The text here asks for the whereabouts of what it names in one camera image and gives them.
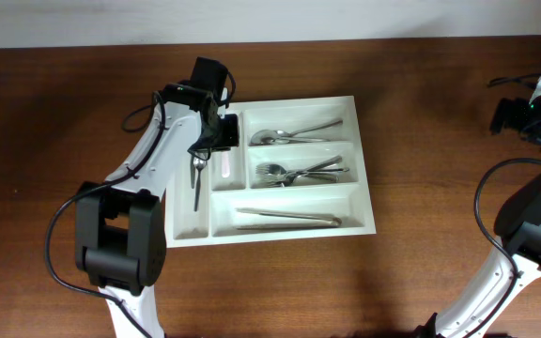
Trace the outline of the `pink plastic knife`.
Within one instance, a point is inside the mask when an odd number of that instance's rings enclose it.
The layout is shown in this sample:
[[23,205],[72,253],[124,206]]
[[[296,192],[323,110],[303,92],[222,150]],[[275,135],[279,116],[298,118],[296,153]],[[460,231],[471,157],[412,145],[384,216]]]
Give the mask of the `pink plastic knife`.
[[221,176],[222,178],[229,178],[231,176],[231,160],[229,151],[221,153]]

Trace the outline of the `small steel spoon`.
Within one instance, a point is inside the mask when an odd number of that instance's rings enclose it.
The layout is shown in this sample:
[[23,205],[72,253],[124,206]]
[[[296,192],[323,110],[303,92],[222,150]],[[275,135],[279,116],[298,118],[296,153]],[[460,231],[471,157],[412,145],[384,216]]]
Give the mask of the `small steel spoon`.
[[194,158],[193,159],[193,168],[194,168],[194,204],[193,204],[193,210],[195,212],[199,209],[199,201],[200,201],[200,194],[201,194],[201,184],[202,184],[202,175],[203,171],[207,166],[207,162],[199,159]]
[[194,189],[195,186],[195,157],[192,156],[190,160],[190,182],[191,188]]

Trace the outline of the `steel fork dark handle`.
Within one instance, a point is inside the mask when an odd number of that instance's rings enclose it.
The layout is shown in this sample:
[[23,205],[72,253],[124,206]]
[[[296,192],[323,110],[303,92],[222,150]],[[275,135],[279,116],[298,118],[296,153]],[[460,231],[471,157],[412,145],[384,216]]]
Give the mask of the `steel fork dark handle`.
[[256,167],[255,169],[255,173],[259,177],[259,180],[269,185],[288,185],[300,177],[337,182],[338,176],[348,171],[348,168],[321,169],[313,171],[288,171],[278,164],[262,165]]

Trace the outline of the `steel tongs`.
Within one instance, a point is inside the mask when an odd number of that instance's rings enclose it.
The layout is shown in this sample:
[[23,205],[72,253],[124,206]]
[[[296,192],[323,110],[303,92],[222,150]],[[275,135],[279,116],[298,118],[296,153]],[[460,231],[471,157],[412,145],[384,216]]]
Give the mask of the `steel tongs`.
[[342,220],[331,214],[309,214],[288,211],[264,210],[258,208],[237,208],[236,211],[241,214],[252,214],[263,217],[281,218],[289,220],[299,220],[298,223],[257,223],[248,225],[238,225],[237,230],[307,230],[307,229],[326,229],[338,228],[342,225]]

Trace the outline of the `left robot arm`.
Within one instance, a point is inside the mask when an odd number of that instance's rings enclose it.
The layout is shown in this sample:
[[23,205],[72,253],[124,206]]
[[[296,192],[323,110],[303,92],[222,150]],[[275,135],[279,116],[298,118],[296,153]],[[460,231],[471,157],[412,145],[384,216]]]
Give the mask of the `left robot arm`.
[[77,193],[76,265],[108,302],[119,337],[164,335],[154,284],[166,256],[166,184],[183,156],[208,161],[239,145],[239,120],[225,113],[235,89],[225,65],[197,58],[189,79],[153,92],[147,129],[124,163]]

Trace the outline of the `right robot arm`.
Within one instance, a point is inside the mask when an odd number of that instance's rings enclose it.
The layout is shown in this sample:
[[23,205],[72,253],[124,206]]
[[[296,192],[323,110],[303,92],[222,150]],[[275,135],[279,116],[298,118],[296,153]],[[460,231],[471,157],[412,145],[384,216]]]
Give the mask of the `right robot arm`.
[[[513,80],[533,93],[527,100],[501,100],[489,129],[494,134],[504,129],[516,131],[521,140],[541,149],[541,71]],[[473,197],[473,213],[492,249],[460,297],[418,326],[413,336],[486,337],[489,327],[511,301],[541,277],[541,173],[503,203],[492,230],[485,227],[480,215],[480,198],[488,179],[513,164],[541,167],[541,160],[501,161],[483,175]]]

